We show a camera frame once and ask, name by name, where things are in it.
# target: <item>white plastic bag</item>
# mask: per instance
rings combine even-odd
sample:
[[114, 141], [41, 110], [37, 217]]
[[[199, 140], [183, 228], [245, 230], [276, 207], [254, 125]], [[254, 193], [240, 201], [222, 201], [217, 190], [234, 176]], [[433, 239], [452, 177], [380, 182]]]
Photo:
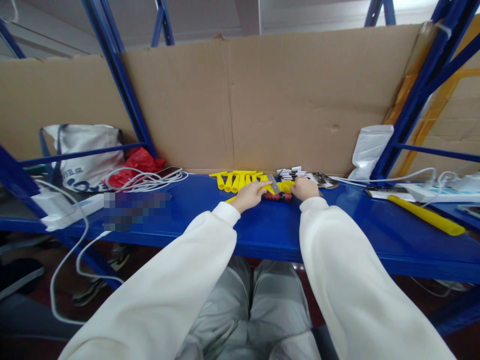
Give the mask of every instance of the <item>white plastic bag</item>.
[[392, 125], [372, 125], [360, 130], [351, 160], [356, 168], [348, 176], [349, 179], [370, 180], [370, 175], [393, 133]]
[[[99, 150], [121, 146], [119, 134], [121, 130], [109, 125], [50, 125], [43, 130], [53, 138], [53, 144], [58, 155], [81, 153], [89, 150]], [[43, 155], [48, 152], [45, 140], [40, 131], [40, 143]], [[59, 178], [61, 173], [63, 186], [78, 193], [108, 191], [103, 184], [106, 175], [125, 164], [123, 151], [104, 152], [100, 154], [77, 157], [53, 162], [50, 171], [51, 179]]]

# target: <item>red plastic bag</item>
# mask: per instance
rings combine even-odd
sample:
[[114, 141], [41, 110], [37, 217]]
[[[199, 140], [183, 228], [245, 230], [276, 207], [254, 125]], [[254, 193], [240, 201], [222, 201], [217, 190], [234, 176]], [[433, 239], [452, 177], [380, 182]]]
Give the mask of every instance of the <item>red plastic bag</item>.
[[[143, 147], [135, 147], [127, 154], [128, 159], [125, 161], [125, 168], [138, 169], [144, 173], [158, 173], [164, 169], [165, 159], [153, 158]], [[125, 169], [110, 176], [108, 183], [114, 188], [123, 187], [135, 175], [140, 174], [137, 171]]]

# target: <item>blurred label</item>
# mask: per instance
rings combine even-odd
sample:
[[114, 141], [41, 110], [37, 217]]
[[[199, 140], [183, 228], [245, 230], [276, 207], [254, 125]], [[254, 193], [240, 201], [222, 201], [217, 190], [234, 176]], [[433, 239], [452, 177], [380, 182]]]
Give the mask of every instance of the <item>blurred label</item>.
[[151, 231], [171, 222], [169, 192], [107, 192], [104, 196], [105, 231]]

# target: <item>cardboard sheet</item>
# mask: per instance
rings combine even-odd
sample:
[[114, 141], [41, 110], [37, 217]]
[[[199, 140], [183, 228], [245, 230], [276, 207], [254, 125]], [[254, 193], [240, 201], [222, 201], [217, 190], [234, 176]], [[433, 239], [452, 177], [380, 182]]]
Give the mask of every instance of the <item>cardboard sheet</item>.
[[99, 55], [0, 62], [0, 144], [17, 160], [42, 157], [39, 129], [107, 124], [137, 137], [107, 62]]
[[235, 166], [224, 46], [216, 39], [124, 54], [152, 141], [170, 165], [206, 173]]
[[[129, 52], [124, 62], [169, 164], [346, 175], [360, 129], [381, 124], [393, 106], [420, 28], [217, 38]], [[44, 125], [103, 123], [133, 133], [101, 56], [2, 62], [0, 79], [0, 142], [17, 159], [40, 155]]]
[[419, 25], [228, 42], [238, 169], [345, 175], [361, 128], [381, 124]]

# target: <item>white sleeve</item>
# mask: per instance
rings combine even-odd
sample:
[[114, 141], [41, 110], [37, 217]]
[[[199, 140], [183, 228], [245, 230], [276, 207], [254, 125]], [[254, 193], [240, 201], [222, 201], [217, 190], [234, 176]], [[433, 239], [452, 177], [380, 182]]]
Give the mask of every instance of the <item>white sleeve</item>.
[[229, 263], [238, 219], [225, 202], [198, 215], [103, 303], [60, 359], [174, 359]]
[[340, 360], [455, 359], [347, 213], [321, 197], [300, 210], [301, 255]]

